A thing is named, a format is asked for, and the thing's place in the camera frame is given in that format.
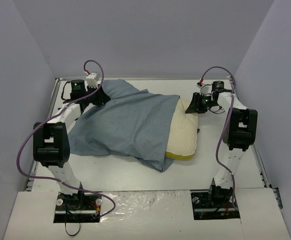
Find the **striped blue pillowcase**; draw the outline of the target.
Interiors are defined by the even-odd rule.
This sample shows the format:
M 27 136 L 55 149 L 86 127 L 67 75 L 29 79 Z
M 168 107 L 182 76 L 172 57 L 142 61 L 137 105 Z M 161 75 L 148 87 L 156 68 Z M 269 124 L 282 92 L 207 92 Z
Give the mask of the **striped blue pillowcase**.
M 173 160 L 165 156 L 179 95 L 139 90 L 123 79 L 105 80 L 110 100 L 86 111 L 68 133 L 70 152 L 79 156 L 131 156 L 159 172 Z

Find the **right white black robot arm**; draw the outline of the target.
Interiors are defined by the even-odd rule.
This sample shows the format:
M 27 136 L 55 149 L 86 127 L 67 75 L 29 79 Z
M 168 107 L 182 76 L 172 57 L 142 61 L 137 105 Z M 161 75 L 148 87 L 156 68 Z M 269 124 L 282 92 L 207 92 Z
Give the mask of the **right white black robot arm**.
M 212 179 L 207 194 L 208 203 L 218 207 L 234 196 L 234 176 L 243 155 L 255 142 L 258 112 L 243 105 L 233 89 L 224 87 L 224 82 L 214 81 L 210 93 L 193 93 L 185 113 L 204 114 L 213 107 L 220 107 L 226 113 L 215 152 L 220 168 Z

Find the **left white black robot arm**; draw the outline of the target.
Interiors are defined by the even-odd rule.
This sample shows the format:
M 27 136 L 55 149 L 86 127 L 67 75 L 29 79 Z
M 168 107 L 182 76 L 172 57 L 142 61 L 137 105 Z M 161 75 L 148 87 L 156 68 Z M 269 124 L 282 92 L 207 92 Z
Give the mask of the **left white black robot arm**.
M 99 78 L 88 75 L 85 79 L 75 79 L 71 85 L 69 99 L 61 95 L 62 106 L 56 117 L 47 123 L 37 122 L 33 127 L 38 130 L 33 134 L 33 157 L 43 167 L 47 168 L 57 179 L 60 193 L 68 197 L 68 203 L 74 209 L 85 206 L 86 196 L 80 193 L 82 183 L 75 176 L 69 163 L 70 143 L 68 127 L 70 127 L 84 113 L 90 105 L 103 106 L 110 97 L 105 94 Z

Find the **cream yellow pillow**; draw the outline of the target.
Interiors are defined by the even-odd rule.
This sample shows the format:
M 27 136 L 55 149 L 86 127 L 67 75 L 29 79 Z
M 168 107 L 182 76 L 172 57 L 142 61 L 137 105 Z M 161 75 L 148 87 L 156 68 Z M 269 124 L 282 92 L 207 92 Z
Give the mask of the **cream yellow pillow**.
M 190 160 L 197 149 L 199 115 L 186 113 L 190 102 L 179 98 L 170 124 L 165 156 L 179 161 Z

